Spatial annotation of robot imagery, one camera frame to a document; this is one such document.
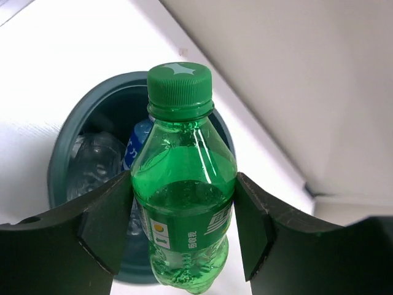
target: clear plastic bottle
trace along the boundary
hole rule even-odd
[[[137,123],[128,140],[127,148],[123,158],[122,171],[129,170],[138,152],[141,150],[146,138],[153,128],[154,118],[149,115]]]
[[[141,150],[146,138],[153,127],[154,118],[149,115],[146,118],[138,122],[133,131],[131,132],[130,139],[126,147],[125,155],[122,163],[122,171],[129,170],[138,152]],[[136,201],[134,200],[131,209],[130,223],[128,224],[128,235],[139,235],[142,233],[141,219],[139,218],[138,208]]]

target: plastic bottle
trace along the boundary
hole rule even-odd
[[[207,67],[156,66],[147,87],[155,122],[131,176],[150,263],[161,284],[201,294],[227,260],[235,158],[208,119]]]
[[[153,127],[153,122],[154,118],[149,116],[149,118],[144,119],[135,125],[130,139],[128,140],[127,148],[123,158],[122,171],[130,169],[131,164],[134,162],[136,155],[141,150]]]
[[[130,139],[126,147],[125,155],[123,158],[123,163],[121,170],[129,170],[136,155],[141,150],[146,138],[148,137],[152,127],[154,118],[149,115],[149,118],[144,119],[137,123],[131,132]],[[139,218],[138,208],[136,206],[136,201],[134,200],[131,209],[130,223],[128,224],[127,235],[137,236],[142,234],[141,219]]]

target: bottle cap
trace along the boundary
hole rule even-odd
[[[210,69],[198,63],[166,63],[147,74],[148,112],[169,122],[195,120],[214,109]]]

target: bottle neck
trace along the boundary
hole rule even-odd
[[[208,121],[208,117],[202,117],[197,120],[190,120],[186,122],[167,122],[163,120],[156,119],[154,124],[157,124],[165,129],[170,130],[192,130],[196,128],[200,128]]]

